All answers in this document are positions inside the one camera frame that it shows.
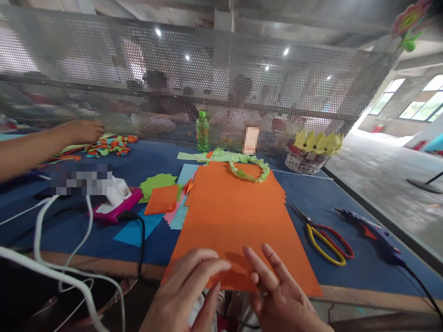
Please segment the metal mesh panel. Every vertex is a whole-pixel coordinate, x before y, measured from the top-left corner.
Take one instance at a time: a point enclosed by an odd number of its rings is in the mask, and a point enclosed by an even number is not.
[[[39,126],[100,119],[108,131],[281,154],[301,129],[347,134],[395,56],[136,20],[0,7],[4,113]]]

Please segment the green water bottle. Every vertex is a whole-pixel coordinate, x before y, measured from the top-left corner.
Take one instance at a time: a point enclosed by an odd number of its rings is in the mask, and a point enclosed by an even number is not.
[[[200,152],[209,151],[209,137],[208,137],[208,129],[209,129],[209,120],[206,117],[205,111],[200,111],[198,113],[200,116],[196,121],[197,125],[197,149]]]

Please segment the woven basket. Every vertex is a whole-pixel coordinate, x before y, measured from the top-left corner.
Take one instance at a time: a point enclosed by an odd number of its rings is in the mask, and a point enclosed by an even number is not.
[[[329,160],[329,156],[312,154],[291,145],[285,165],[296,173],[314,175]]]

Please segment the scissors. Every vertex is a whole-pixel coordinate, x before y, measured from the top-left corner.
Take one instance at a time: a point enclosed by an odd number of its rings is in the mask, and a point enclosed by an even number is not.
[[[291,206],[295,210],[297,210],[297,212],[306,221],[306,223],[307,223],[306,226],[308,228],[309,238],[310,238],[312,244],[314,245],[315,249],[317,249],[324,258],[326,258],[332,264],[335,264],[337,266],[345,266],[346,265],[346,259],[345,258],[347,258],[347,259],[355,258],[354,251],[352,250],[351,246],[346,242],[346,240],[340,234],[338,234],[336,231],[334,231],[330,227],[327,227],[327,226],[324,226],[324,225],[317,225],[316,223],[314,223],[311,220],[311,218],[309,218],[303,212],[301,212],[300,209],[298,207],[296,207],[294,204],[291,203]],[[332,241],[332,239],[329,237],[329,235],[326,234],[325,231],[328,231],[329,233],[334,235],[340,241],[340,243],[345,247],[346,252],[344,252],[341,248],[339,248],[334,243],[334,241]],[[340,261],[336,261],[335,259],[330,257],[327,253],[325,253],[320,248],[320,246],[315,241],[314,234],[334,252],[334,254],[339,258]]]

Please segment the hand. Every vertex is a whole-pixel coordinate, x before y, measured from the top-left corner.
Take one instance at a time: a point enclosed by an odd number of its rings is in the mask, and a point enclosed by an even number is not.
[[[231,269],[231,264],[221,260],[211,249],[193,249],[174,265],[163,283],[140,327],[140,331],[156,332],[207,332],[214,322],[220,283],[206,295],[203,307],[190,328],[188,319],[194,302],[198,299],[209,278]]]
[[[74,120],[63,123],[51,131],[68,146],[96,143],[105,133],[105,127],[96,120]]]
[[[262,251],[277,277],[250,247],[243,247],[243,253],[254,269],[251,280],[261,292],[251,293],[249,303],[262,331],[333,332],[318,317],[274,250],[264,243]]]

